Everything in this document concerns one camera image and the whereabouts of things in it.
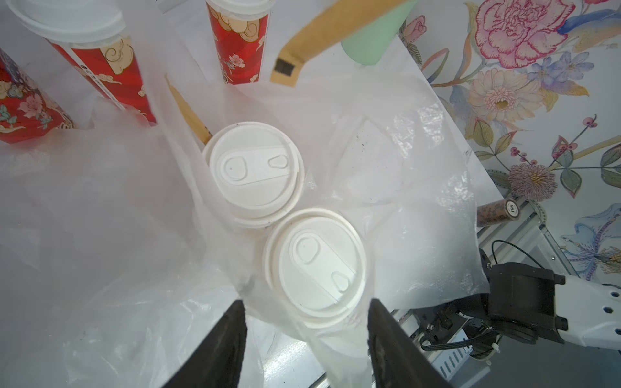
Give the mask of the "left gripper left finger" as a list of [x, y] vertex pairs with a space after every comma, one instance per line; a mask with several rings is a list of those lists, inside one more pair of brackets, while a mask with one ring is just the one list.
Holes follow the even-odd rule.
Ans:
[[244, 303], [231, 303], [166, 387], [237, 387], [247, 342]]

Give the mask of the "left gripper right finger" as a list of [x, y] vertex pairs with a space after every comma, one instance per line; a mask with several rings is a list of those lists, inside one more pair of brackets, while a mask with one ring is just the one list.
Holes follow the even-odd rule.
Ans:
[[448, 387], [397, 321], [373, 298], [368, 313], [370, 360], [377, 387]]

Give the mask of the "white lid beige cup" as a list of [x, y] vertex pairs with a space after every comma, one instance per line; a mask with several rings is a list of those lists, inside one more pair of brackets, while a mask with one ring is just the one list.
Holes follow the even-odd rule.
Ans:
[[262, 265], [271, 289], [310, 329], [344, 321], [362, 299], [369, 270], [354, 226], [319, 207], [295, 211], [275, 226]]

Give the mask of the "clear plastic carrier bag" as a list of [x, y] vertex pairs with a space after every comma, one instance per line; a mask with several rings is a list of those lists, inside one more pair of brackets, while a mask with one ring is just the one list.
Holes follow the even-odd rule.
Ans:
[[[488, 291], [475, 237], [476, 204], [465, 158], [431, 91], [420, 80], [361, 71], [299, 82], [294, 88], [208, 84], [151, 1], [121, 4], [143, 62], [160, 128], [192, 193], [210, 259], [247, 311], [306, 342], [333, 387], [368, 387], [368, 310], [434, 307]], [[305, 180], [294, 213], [324, 208], [356, 229], [369, 265], [362, 299], [347, 318], [310, 329], [265, 279], [269, 234], [239, 226], [203, 157], [206, 145], [185, 122], [165, 80], [216, 135], [229, 125], [274, 124], [302, 153]]]

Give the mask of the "white lid floral cup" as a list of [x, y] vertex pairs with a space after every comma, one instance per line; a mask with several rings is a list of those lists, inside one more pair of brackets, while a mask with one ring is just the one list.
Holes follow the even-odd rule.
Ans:
[[305, 180], [302, 155], [281, 130], [257, 121], [227, 126], [202, 151], [234, 222], [263, 229], [290, 213]]

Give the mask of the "white lid red back cup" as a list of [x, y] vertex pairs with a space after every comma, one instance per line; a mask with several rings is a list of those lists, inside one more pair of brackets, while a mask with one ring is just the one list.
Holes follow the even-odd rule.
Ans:
[[260, 78], [270, 0], [210, 0], [206, 6], [224, 82], [232, 85]]

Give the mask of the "clear plastic bag pile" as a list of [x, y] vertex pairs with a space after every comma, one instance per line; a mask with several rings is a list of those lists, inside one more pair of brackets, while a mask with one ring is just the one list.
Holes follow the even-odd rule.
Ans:
[[161, 129], [99, 99], [1, 148], [2, 386], [162, 386], [234, 297]]

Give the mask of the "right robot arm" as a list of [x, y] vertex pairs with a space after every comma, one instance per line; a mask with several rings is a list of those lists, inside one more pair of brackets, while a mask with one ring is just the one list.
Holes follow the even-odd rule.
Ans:
[[620, 289], [554, 273], [540, 266], [498, 264], [480, 252], [489, 291], [416, 310], [419, 344], [427, 352], [468, 349], [476, 360], [500, 341], [548, 340], [620, 349]]

